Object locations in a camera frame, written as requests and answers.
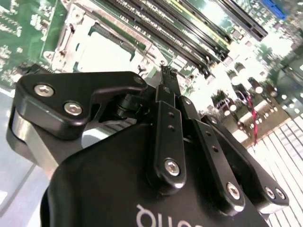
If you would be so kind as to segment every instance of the silver screw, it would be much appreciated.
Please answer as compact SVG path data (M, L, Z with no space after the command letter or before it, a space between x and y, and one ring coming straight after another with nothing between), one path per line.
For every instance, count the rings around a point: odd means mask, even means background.
M266 191L267 195L268 195L271 199L274 199L274 198L276 197L275 194L273 193L273 191L272 191L270 188L265 187L265 191Z
M235 200L240 199L240 192L239 192L239 190L237 189L237 187L235 185L228 182L227 185L226 185L226 188L227 188L228 192L230 193L230 195L232 195L232 197Z
M188 105L191 104L191 101L190 101L188 98L184 98L184 101L185 101Z
M165 169L170 175L178 176L180 173L179 166L171 159L167 159L164 163Z
M64 105L64 110L71 115L78 116L82 113L82 108L79 104L69 102Z
M285 195L283 194L283 192L280 189L276 188L276 192L281 197L281 199L283 199L283 200L286 199Z
M37 95L42 97L50 97L54 94L53 89L45 84L38 84L34 87L34 90Z
M217 124L217 120L215 118L211 117L210 120L212 121L212 123Z
M170 89L168 87L163 87L164 91L170 94Z

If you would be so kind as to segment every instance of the bracket hole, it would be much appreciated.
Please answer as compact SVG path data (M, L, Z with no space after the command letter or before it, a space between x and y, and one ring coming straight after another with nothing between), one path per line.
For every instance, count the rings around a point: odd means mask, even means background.
M175 131L175 128L174 128L174 126L172 126L172 125L169 125L169 127L168 127L171 131Z
M172 112L169 112L169 116L172 117L172 118L175 117L175 115Z
M219 152L218 148L215 146L213 146L213 150L214 150L214 152Z

